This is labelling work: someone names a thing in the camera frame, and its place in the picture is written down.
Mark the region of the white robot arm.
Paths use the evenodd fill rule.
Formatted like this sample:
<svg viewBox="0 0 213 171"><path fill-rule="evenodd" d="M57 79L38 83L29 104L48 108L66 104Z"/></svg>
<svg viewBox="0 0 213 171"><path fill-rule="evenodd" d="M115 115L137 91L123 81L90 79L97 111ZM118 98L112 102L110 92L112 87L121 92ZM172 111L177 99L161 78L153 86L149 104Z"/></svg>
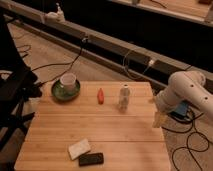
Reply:
<svg viewBox="0 0 213 171"><path fill-rule="evenodd" d="M206 77L199 71L179 71L168 79L168 86L155 97L157 107L153 127L159 128L182 101L188 101L213 120L213 94L204 88Z"/></svg>

